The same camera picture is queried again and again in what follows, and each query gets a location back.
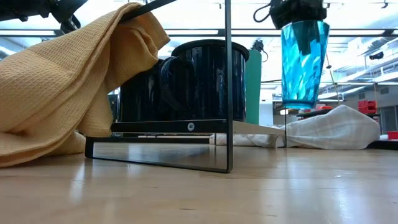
mug handle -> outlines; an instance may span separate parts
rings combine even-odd
[[[190,109],[189,105],[184,105],[180,103],[172,93],[169,85],[169,80],[172,79],[172,75],[179,75],[180,72],[173,71],[173,68],[182,68],[184,74],[194,76],[195,75],[195,68],[191,61],[188,60],[181,60],[178,57],[171,56],[165,59],[160,64],[160,71],[159,71],[159,86],[160,92],[162,94],[162,98],[165,102],[174,110],[176,111],[188,111]]]

yellow towel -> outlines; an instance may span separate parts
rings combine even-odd
[[[169,37],[147,13],[118,25],[127,4],[67,35],[0,62],[0,167],[84,151],[110,135],[107,94],[150,69]]]

white towel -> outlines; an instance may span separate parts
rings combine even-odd
[[[380,137],[379,124],[372,118],[341,105],[328,114],[287,125],[287,147],[318,149],[364,149]],[[226,135],[217,134],[217,145],[226,144]],[[210,138],[214,144],[214,135]],[[235,146],[284,147],[284,136],[235,134]]]

black metal frame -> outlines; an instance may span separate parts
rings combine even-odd
[[[150,12],[153,9],[162,7],[176,0],[156,0],[146,4],[129,14],[125,14],[121,22],[128,21],[137,16]],[[183,164],[169,164],[162,162],[142,162],[127,161],[122,159],[112,159],[107,157],[98,157],[94,155],[94,144],[96,142],[135,142],[135,143],[198,143],[203,140],[198,139],[166,139],[166,138],[86,138],[85,156],[90,159],[103,159],[108,161],[132,162],[136,164],[145,164],[153,166],[164,166],[183,168],[191,170],[202,170],[219,173],[229,173],[233,168],[233,94],[232,94],[232,40],[231,40],[231,0],[225,0],[225,40],[226,40],[226,71],[227,71],[227,91],[228,91],[228,113],[225,119],[211,120],[188,120],[188,121],[150,121],[150,122],[132,122],[132,123],[113,123],[111,130],[113,133],[141,133],[141,134],[211,134],[225,133],[226,143],[226,167],[225,169],[188,166]]]

blue tumbler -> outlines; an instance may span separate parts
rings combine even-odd
[[[329,30],[322,21],[294,22],[282,28],[282,102],[286,108],[315,107]]]

